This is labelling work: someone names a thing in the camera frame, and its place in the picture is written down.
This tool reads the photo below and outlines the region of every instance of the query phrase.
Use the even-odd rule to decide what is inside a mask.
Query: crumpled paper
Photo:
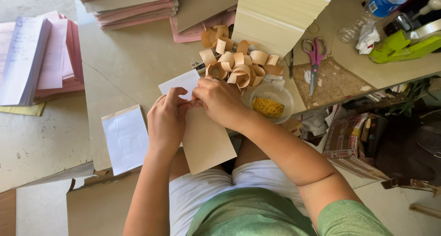
[[[369,20],[367,24],[362,26],[356,49],[359,50],[360,54],[369,54],[373,49],[374,43],[379,41],[380,35],[375,28],[375,22]]]

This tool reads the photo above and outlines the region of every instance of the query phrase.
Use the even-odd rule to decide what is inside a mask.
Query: water bottle
[[[350,27],[338,31],[338,39],[343,43],[352,43],[360,38],[363,25],[374,24],[383,17],[388,16],[407,0],[371,0],[359,13]]]

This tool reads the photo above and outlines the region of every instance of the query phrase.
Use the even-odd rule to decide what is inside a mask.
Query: concrete floor
[[[76,21],[74,0],[0,0],[0,22],[15,17],[36,16],[53,10]],[[426,191],[394,188],[384,190],[379,182],[357,177],[341,170],[361,200],[380,221],[397,236],[441,235],[441,220],[408,210],[418,202],[441,209],[441,196],[436,199]],[[84,179],[77,179],[76,187]],[[64,180],[17,189],[17,236],[67,236],[66,192],[71,181]]]

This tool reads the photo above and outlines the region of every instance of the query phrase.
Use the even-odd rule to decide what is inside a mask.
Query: table
[[[85,94],[46,102],[41,116],[0,112],[0,193],[91,175]]]
[[[336,38],[337,30],[348,21],[347,18],[352,18],[360,10],[362,1],[332,1],[314,23],[319,25],[319,35],[328,42],[328,49],[334,59],[369,83],[371,90],[364,93],[356,90],[353,93],[357,95],[351,98],[329,101],[315,108],[349,101],[441,71],[439,54],[397,63],[376,64],[366,56],[360,56],[354,48],[355,44],[339,42]],[[198,52],[204,48],[200,42],[174,43],[168,19],[102,32],[93,17],[85,14],[81,6],[77,3],[93,163],[96,170],[103,170],[111,168],[111,163],[101,117],[135,104],[140,104],[146,115],[161,95],[158,85],[191,70],[190,63],[200,60]],[[309,57],[300,51],[300,44],[302,39],[315,37],[306,31],[296,44],[295,65],[309,63]],[[287,61],[282,60],[281,64],[285,66],[284,87],[294,98],[294,114],[302,114],[306,111],[305,103],[295,82],[288,77]],[[249,88],[241,98],[245,104],[249,104],[253,90]]]

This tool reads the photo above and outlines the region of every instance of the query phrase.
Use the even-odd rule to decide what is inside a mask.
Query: person
[[[147,114],[150,145],[124,235],[392,235],[345,178],[316,150],[248,109],[223,80],[192,92],[216,123],[244,138],[234,170],[190,173],[185,114],[193,105],[172,88]]]

